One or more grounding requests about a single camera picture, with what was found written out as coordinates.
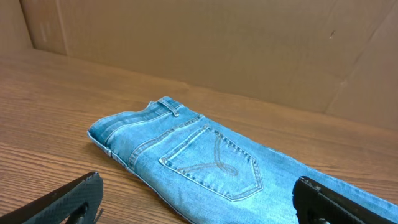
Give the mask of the light blue denim jeans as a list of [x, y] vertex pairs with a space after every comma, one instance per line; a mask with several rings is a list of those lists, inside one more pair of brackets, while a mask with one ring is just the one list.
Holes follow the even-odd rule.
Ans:
[[297, 223], [295, 182], [307, 176], [397, 221], [397, 206], [242, 136], [163, 97], [88, 130], [108, 156], [192, 223]]

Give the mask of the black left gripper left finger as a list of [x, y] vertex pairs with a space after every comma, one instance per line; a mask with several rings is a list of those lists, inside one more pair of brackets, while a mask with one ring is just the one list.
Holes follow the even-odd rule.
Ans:
[[89, 172], [1, 217], [7, 224], [95, 224], [103, 214], [103, 180]]

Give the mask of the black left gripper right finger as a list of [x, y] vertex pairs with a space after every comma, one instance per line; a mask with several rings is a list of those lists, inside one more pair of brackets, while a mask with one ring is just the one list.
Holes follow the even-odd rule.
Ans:
[[296, 181], [292, 195], [300, 224], [393, 224], [306, 176]]

